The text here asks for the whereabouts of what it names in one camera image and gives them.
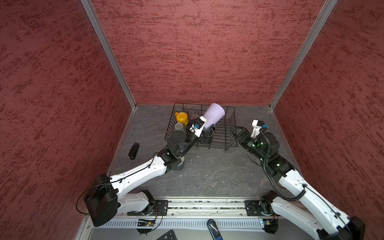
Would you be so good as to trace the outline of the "black mug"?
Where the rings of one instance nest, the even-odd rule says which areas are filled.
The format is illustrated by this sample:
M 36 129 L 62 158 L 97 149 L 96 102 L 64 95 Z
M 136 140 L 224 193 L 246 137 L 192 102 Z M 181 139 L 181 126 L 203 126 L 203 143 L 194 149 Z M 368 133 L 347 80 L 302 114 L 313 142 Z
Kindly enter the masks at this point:
M 209 130 L 203 131 L 200 137 L 200 143 L 210 145 L 213 140 L 214 131 L 215 127 L 211 127 Z

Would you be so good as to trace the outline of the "yellow mug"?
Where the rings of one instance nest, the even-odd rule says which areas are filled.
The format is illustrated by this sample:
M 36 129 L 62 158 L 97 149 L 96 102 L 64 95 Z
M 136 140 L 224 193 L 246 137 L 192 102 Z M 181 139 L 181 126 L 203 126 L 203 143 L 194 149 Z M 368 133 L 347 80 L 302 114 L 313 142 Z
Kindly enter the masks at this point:
M 186 112 L 175 113 L 175 117 L 177 119 L 177 123 L 181 123 L 185 127 L 189 124 L 189 117 L 188 117 L 188 114 Z

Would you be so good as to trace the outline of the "purple cup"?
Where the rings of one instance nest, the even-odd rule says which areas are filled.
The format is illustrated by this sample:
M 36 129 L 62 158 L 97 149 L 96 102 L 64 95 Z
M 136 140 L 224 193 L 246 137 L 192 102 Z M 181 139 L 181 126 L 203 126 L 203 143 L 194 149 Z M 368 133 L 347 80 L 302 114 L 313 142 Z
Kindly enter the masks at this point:
M 206 112 L 203 114 L 203 117 L 207 120 L 204 126 L 204 130 L 207 131 L 213 125 L 215 125 L 219 120 L 225 116 L 226 112 L 219 104 L 212 103 Z

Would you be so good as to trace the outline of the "dark green mug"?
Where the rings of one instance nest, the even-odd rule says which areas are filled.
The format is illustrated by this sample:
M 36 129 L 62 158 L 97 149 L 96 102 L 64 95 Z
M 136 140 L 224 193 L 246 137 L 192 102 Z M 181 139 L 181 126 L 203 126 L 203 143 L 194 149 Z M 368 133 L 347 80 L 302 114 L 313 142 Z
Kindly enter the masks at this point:
M 178 164 L 177 166 L 174 165 L 173 170 L 175 170 L 175 171 L 181 171 L 181 170 L 184 168 L 185 157 L 181 157 L 180 160 L 181 160 L 181 161 L 179 162 L 179 164 Z

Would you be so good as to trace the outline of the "white grey mug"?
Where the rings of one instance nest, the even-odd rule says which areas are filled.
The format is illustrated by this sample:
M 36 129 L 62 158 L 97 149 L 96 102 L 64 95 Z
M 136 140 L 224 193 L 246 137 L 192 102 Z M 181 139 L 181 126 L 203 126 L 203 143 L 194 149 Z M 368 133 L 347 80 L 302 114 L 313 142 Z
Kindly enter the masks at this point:
M 183 123 L 176 123 L 174 130 L 175 130 L 175 132 L 181 131 L 181 132 L 185 133 L 186 132 L 186 126 Z

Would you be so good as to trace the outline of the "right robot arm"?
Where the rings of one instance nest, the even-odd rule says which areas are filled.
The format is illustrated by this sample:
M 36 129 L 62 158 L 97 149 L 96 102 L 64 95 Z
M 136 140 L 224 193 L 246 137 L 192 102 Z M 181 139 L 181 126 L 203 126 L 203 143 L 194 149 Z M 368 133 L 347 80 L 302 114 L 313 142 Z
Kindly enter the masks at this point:
M 273 187 L 261 197 L 261 212 L 282 216 L 315 240 L 362 240 L 365 223 L 356 216 L 348 216 L 316 191 L 279 154 L 279 142 L 266 130 L 266 126 L 260 127 L 255 136 L 246 128 L 231 127 L 234 138 L 256 157 Z

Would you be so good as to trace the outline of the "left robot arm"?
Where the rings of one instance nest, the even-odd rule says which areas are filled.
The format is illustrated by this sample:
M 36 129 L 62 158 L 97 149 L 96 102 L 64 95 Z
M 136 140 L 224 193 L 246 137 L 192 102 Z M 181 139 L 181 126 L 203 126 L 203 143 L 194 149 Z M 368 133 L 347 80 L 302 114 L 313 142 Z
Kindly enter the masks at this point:
M 84 195 L 94 227 L 106 224 L 118 213 L 155 214 L 156 200 L 148 190 L 137 194 L 131 191 L 171 170 L 181 169 L 184 156 L 204 133 L 205 128 L 196 124 L 185 131 L 175 131 L 166 147 L 146 163 L 111 177 L 99 175 Z

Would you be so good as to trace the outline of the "black blue handheld device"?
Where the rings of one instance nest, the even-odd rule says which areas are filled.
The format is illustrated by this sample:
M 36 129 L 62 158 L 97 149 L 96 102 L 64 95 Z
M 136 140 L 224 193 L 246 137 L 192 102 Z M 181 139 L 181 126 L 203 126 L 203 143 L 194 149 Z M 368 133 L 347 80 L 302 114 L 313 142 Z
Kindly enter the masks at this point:
M 218 226 L 213 219 L 210 219 L 207 221 L 207 227 L 213 240 L 223 240 L 222 235 L 218 229 Z

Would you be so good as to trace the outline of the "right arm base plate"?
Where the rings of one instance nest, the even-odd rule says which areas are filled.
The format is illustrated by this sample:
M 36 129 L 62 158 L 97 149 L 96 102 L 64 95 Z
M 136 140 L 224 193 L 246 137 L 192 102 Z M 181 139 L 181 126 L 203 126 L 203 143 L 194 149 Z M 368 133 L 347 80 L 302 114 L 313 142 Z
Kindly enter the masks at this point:
M 248 217 L 281 216 L 272 209 L 272 202 L 267 200 L 246 200 L 245 210 Z

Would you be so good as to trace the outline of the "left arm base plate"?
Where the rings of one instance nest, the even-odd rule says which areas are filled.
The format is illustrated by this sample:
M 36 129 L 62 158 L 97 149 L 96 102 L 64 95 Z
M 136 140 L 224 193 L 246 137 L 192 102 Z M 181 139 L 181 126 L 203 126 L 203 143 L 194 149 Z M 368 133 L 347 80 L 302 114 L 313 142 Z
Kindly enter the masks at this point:
M 168 200 L 154 200 L 149 203 L 149 205 L 141 212 L 128 212 L 128 216 L 156 216 L 160 214 L 161 216 L 166 216 L 168 211 Z

